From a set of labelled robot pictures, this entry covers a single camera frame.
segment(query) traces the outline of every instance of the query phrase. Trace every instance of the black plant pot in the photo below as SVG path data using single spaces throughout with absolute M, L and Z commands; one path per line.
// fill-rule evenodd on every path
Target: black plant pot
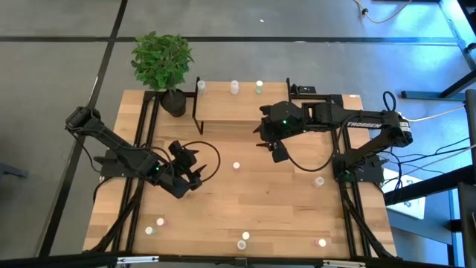
M 161 105 L 173 117 L 180 117 L 185 113 L 187 99 L 182 90 L 177 89 L 175 92 L 169 90 L 162 95 Z

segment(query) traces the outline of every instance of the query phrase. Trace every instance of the wooden tabletop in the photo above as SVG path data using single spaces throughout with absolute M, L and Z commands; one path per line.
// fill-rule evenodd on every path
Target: wooden tabletop
M 143 94 L 144 91 L 123 93 L 114 131 L 129 142 L 133 141 L 135 135 Z M 345 108 L 362 108 L 358 95 L 344 95 L 343 98 Z M 263 103 L 277 102 L 274 97 L 270 99 L 273 101 Z M 341 198 L 331 165 L 317 173 L 307 173 L 298 170 L 289 161 L 273 163 L 267 149 L 255 146 L 261 140 L 257 133 L 252 133 L 257 126 L 253 122 L 225 124 L 211 121 L 205 124 L 203 135 L 199 135 L 191 117 L 192 107 L 192 99 L 188 99 L 187 112 L 180 118 L 173 118 L 160 108 L 153 145 L 166 147 L 176 139 L 182 144 L 195 140 L 208 141 L 216 146 L 221 154 L 221 168 L 215 177 L 196 191 L 188 192 L 180 200 L 160 187 L 154 188 L 146 183 L 135 236 L 135 253 L 286 258 L 349 257 Z M 152 104 L 146 122 L 149 120 L 151 108 Z M 360 147 L 369 140 L 367 130 L 349 131 L 353 147 Z M 308 168 L 316 168 L 324 163 L 332 151 L 329 133 L 305 133 L 288 138 L 284 143 L 292 157 Z M 195 167 L 207 164 L 202 173 L 205 178 L 216 167 L 216 154 L 201 144 L 190 148 L 200 151 L 196 154 L 198 162 Z M 233 170 L 233 162 L 241 164 L 238 172 Z M 318 176 L 325 178 L 325 183 L 320 188 L 315 188 L 312 181 Z M 84 249 L 95 246 L 115 221 L 123 185 L 124 179 L 113 179 L 98 191 Z M 370 183 L 359 183 L 359 186 L 368 226 L 385 248 L 395 253 L 382 193 Z M 155 225 L 159 217 L 167 221 L 165 226 Z M 145 234 L 147 226 L 157 228 L 157 233 Z M 120 246 L 122 249 L 128 228 L 126 224 Z M 357 250 L 362 254 L 355 223 L 353 229 Z M 251 238 L 246 249 L 240 251 L 237 242 L 243 232 L 249 232 Z M 314 241 L 321 238 L 327 241 L 324 248 L 314 245 Z
M 260 106 L 287 99 L 288 86 L 284 82 L 265 82 L 260 94 L 256 93 L 256 83 L 239 82 L 239 92 L 233 95 L 230 82 L 206 81 L 205 93 L 196 101 L 196 120 L 260 122 Z

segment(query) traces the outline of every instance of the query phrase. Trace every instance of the white bottle cap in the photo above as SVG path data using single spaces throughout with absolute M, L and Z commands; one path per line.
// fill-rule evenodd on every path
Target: white bottle cap
M 317 179 L 314 180 L 314 186 L 315 187 L 321 187 L 324 184 L 324 178 L 323 177 L 318 177 Z
M 316 246 L 320 246 L 320 247 L 325 247 L 327 245 L 327 242 L 324 240 L 324 239 L 319 239 L 319 240 L 314 240 L 314 244 Z
M 240 241 L 238 241 L 237 246 L 238 246 L 239 250 L 244 250 L 244 249 L 246 249 L 246 242 L 244 240 L 240 240 Z
M 244 240 L 250 239 L 250 233 L 248 233 L 248 232 L 243 232 L 243 234 L 241 236 L 243 237 Z
M 239 162 L 234 162 L 234 163 L 233 163 L 233 169 L 234 169 L 235 171 L 238 171 L 238 170 L 239 170 Z
M 165 220 L 164 218 L 158 218 L 155 223 L 157 223 L 158 226 L 164 226 L 165 225 Z
M 205 81 L 203 80 L 200 80 L 199 82 L 197 82 L 196 85 L 199 87 L 200 90 L 205 89 Z
M 150 227 L 150 226 L 146 228 L 146 234 L 151 235 L 151 234 L 153 234 L 153 233 L 155 233 L 154 228 L 152 228 L 152 227 Z

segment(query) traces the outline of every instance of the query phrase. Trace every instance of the white cable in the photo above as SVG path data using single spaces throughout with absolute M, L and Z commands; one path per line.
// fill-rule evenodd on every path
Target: white cable
M 423 166 L 421 166 L 421 167 L 418 167 L 418 168 L 416 168 L 416 169 L 414 169 L 414 170 L 412 170 L 412 171 L 410 171 L 410 172 L 407 172 L 407 173 L 403 174 L 402 176 L 408 175 L 408 174 L 413 173 L 413 172 L 415 172 L 415 171 L 417 171 L 417 170 L 419 170 L 419 169 L 422 169 L 422 168 L 427 167 L 427 166 L 429 166 L 429 165 L 438 163 L 438 162 L 440 162 L 440 161 L 443 161 L 443 160 L 445 160 L 445 159 L 451 158 L 451 157 L 453 157 L 453 156 L 457 156 L 457 155 L 459 155 L 460 153 L 464 153 L 464 152 L 466 152 L 467 150 L 471 150 L 471 149 L 474 148 L 474 147 L 476 147 L 476 144 L 474 144 L 474 145 L 472 145 L 472 146 L 470 146 L 470 147 L 467 147 L 467 148 L 465 148 L 464 150 L 461 150 L 461 151 L 459 151 L 459 152 L 453 153 L 453 154 L 450 155 L 450 156 L 443 157 L 443 158 L 441 158 L 441 159 L 438 159 L 438 160 L 436 160 L 436 161 L 433 161 L 433 162 L 431 162 L 431 163 L 428 163 L 428 164 L 426 164 L 426 165 L 423 165 Z
M 364 5 L 362 5 L 362 3 L 359 1 L 359 0 L 353 0 L 362 10 L 365 9 Z M 369 17 L 369 13 L 368 11 L 364 14 L 364 16 L 366 16 L 371 22 L 375 23 L 375 24 L 380 24 L 380 23 L 384 23 L 384 22 L 387 22 L 391 19 L 393 19 L 396 15 L 398 15 L 400 12 L 402 12 L 402 10 L 404 8 L 406 8 L 410 3 L 412 2 L 412 0 L 408 0 L 407 4 L 405 4 L 402 8 L 400 8 L 398 11 L 396 11 L 392 16 L 388 17 L 387 19 L 384 19 L 380 22 L 376 22 L 374 21 L 372 18 Z
M 405 120 L 407 120 L 408 122 L 420 122 L 420 121 L 424 121 L 424 120 L 436 118 L 436 117 L 438 117 L 438 116 L 440 116 L 440 115 L 445 115 L 445 114 L 447 114 L 447 113 L 454 112 L 454 111 L 457 111 L 457 110 L 462 109 L 462 108 L 464 108 L 464 105 L 463 105 L 463 106 L 460 106 L 460 107 L 458 107 L 458 108 L 454 108 L 454 109 L 451 109 L 451 110 L 449 110 L 449 111 L 441 112 L 441 113 L 439 113 L 439 114 L 432 115 L 432 116 L 428 116 L 428 117 L 425 117 L 425 118 L 419 118 L 419 119 L 407 119 L 407 118 L 405 118 Z

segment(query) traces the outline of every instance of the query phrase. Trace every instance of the green plant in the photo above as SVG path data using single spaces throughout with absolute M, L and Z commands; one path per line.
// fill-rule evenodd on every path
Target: green plant
M 135 60 L 131 64 L 137 80 L 155 91 L 175 91 L 177 84 L 185 82 L 188 63 L 194 62 L 186 39 L 171 35 L 155 36 L 155 31 L 135 39 L 138 46 L 132 51 Z

